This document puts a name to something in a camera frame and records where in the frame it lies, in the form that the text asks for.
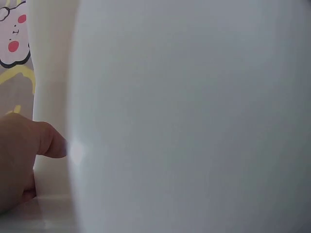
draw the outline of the white cylinder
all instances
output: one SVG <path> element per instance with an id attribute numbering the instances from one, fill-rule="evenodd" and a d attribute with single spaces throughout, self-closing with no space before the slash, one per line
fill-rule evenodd
<path id="1" fill-rule="evenodd" d="M 82 0 L 70 82 L 80 224 L 306 232 L 311 6 Z"/>
<path id="2" fill-rule="evenodd" d="M 66 136 L 67 79 L 77 0 L 28 0 L 27 25 L 35 70 L 35 121 Z M 70 195 L 67 159 L 37 156 L 38 196 Z"/>

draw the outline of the blurry white surface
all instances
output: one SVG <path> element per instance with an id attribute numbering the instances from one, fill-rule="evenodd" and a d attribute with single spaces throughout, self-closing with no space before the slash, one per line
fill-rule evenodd
<path id="1" fill-rule="evenodd" d="M 28 0 L 27 25 L 35 70 L 34 120 L 52 124 L 66 137 L 67 76 L 78 0 Z M 67 158 L 37 156 L 39 196 L 69 195 Z"/>
<path id="2" fill-rule="evenodd" d="M 81 4 L 69 161 L 86 232 L 310 222 L 308 1 Z"/>
<path id="3" fill-rule="evenodd" d="M 3 233 L 78 233 L 71 200 L 36 198 L 0 216 Z"/>

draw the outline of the red cheek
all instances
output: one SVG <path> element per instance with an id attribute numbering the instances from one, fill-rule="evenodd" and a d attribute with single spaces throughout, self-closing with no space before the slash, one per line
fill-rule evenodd
<path id="1" fill-rule="evenodd" d="M 14 40 L 9 43 L 8 49 L 10 52 L 15 52 L 19 47 L 19 42 Z"/>
<path id="2" fill-rule="evenodd" d="M 17 20 L 19 23 L 24 23 L 26 22 L 26 15 L 21 15 L 20 17 L 18 17 Z"/>

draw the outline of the cartoon illustration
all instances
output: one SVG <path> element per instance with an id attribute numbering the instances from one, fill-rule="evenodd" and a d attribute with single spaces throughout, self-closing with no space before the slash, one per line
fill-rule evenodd
<path id="1" fill-rule="evenodd" d="M 7 95 L 12 88 L 16 92 L 13 98 Z M 0 116 L 14 112 L 31 119 L 34 93 L 35 74 L 32 69 L 25 65 L 17 65 L 0 73 Z"/>
<path id="2" fill-rule="evenodd" d="M 26 4 L 0 8 L 0 65 L 11 68 L 30 58 L 26 25 Z"/>

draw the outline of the hand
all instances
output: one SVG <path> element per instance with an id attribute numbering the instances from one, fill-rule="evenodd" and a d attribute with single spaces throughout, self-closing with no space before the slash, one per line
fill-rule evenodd
<path id="1" fill-rule="evenodd" d="M 0 118 L 0 213 L 35 197 L 35 156 L 66 156 L 66 141 L 46 122 L 19 114 Z"/>

